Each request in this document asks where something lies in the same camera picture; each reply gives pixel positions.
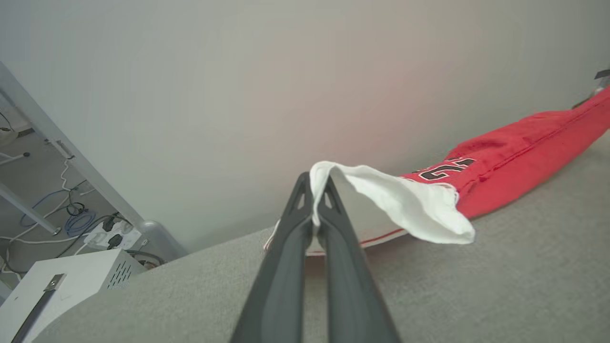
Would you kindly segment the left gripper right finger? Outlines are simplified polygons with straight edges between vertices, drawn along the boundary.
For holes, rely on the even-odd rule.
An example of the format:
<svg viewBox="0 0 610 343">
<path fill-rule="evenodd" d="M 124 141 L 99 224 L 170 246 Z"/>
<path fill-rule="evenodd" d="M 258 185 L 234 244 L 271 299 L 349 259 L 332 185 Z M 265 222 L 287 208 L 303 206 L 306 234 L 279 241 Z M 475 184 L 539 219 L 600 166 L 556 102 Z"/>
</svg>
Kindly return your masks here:
<svg viewBox="0 0 610 343">
<path fill-rule="evenodd" d="M 327 329 L 331 343 L 399 343 L 348 213 L 332 179 L 316 207 L 317 238 L 326 254 Z"/>
</svg>

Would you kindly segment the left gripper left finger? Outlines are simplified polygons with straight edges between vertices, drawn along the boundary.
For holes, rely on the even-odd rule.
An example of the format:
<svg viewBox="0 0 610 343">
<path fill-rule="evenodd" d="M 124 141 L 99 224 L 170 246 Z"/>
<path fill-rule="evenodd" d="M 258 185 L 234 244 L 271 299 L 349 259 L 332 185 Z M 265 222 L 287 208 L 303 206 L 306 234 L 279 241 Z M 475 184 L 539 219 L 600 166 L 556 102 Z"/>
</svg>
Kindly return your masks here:
<svg viewBox="0 0 610 343">
<path fill-rule="evenodd" d="M 230 341 L 303 340 L 304 264 L 313 236 L 309 173 L 295 183 Z"/>
</svg>

